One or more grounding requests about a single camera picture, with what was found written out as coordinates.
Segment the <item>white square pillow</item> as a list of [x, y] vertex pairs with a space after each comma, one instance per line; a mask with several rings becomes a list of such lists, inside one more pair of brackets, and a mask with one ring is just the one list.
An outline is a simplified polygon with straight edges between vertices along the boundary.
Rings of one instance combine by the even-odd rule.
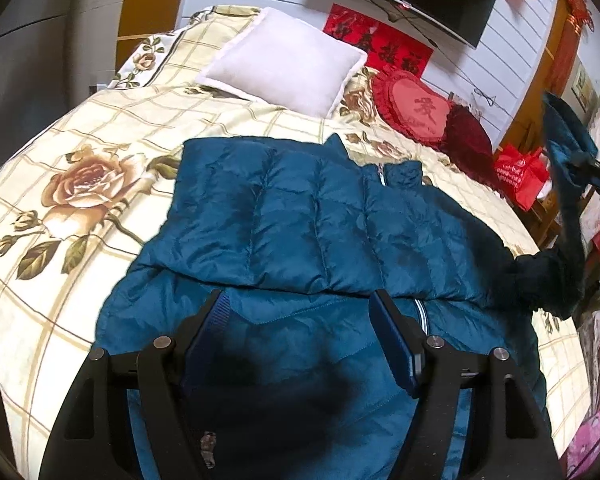
[[264, 8], [212, 56], [197, 81], [245, 100], [329, 118], [366, 61], [365, 51]]

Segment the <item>dark red velvet cushion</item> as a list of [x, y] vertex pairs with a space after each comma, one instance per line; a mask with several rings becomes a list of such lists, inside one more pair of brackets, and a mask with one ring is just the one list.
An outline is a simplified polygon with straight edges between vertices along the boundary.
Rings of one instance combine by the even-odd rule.
[[441, 141], [441, 151], [449, 156], [457, 168], [494, 191], [500, 189], [500, 180], [494, 168], [492, 145], [486, 132], [467, 107], [453, 104]]

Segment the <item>red tassel wall decoration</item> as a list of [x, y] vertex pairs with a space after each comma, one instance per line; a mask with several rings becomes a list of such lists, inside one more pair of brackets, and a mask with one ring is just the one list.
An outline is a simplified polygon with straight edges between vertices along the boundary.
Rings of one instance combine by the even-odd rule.
[[567, 16], [562, 26], [557, 51], [547, 78], [547, 91], [561, 96], [569, 80], [582, 35], [582, 28], [588, 26], [594, 32], [592, 13], [585, 0], [567, 0]]

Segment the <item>red calligraphy banner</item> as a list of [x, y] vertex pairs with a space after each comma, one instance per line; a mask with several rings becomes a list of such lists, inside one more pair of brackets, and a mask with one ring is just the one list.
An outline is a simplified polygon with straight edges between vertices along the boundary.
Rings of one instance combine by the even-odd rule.
[[419, 40], [358, 11], [334, 3], [323, 32], [367, 53], [374, 70], [397, 68], [421, 77], [432, 49]]

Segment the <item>red heart-shaped cushion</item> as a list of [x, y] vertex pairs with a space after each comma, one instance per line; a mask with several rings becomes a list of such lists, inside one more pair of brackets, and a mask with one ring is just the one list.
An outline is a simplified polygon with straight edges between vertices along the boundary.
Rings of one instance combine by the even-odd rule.
[[396, 132], [430, 148], [440, 148], [451, 103], [406, 70], [379, 72], [372, 79], [379, 116]]

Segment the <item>floral cream bed quilt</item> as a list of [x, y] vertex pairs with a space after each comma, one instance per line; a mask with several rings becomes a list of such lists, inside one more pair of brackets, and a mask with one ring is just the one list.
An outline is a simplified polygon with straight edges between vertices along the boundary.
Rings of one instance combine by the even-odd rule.
[[102, 303], [166, 218], [187, 139], [321, 143], [335, 135], [360, 164], [418, 160], [428, 183], [486, 222], [514, 255], [535, 252], [505, 200], [380, 118], [372, 70], [349, 81], [329, 119], [196, 87], [193, 76], [253, 17], [248, 6], [219, 6], [146, 39], [124, 81], [70, 110], [0, 169], [0, 393], [24, 478], [38, 476]]

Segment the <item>red shopping bag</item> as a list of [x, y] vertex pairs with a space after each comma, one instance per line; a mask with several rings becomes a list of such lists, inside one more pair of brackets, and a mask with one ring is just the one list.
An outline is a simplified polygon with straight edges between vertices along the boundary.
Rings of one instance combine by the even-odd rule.
[[523, 211], [532, 207], [542, 187], [550, 180], [550, 172], [542, 156], [540, 146], [532, 152], [521, 153], [510, 144], [506, 144], [496, 156], [494, 169], [501, 189]]

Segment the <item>blue puffer jacket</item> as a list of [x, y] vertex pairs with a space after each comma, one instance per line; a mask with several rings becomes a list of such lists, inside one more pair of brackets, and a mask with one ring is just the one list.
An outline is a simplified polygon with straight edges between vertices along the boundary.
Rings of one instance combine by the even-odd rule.
[[184, 415], [215, 435], [217, 479], [388, 476], [416, 403], [370, 325], [377, 289], [454, 348], [509, 350], [544, 405], [532, 315], [568, 318], [582, 297], [585, 180], [568, 165], [595, 152], [556, 96], [544, 131], [564, 230], [518, 257], [416, 160], [361, 166], [338, 136], [188, 140], [166, 223], [105, 300], [96, 344], [140, 350], [224, 290], [227, 328]]

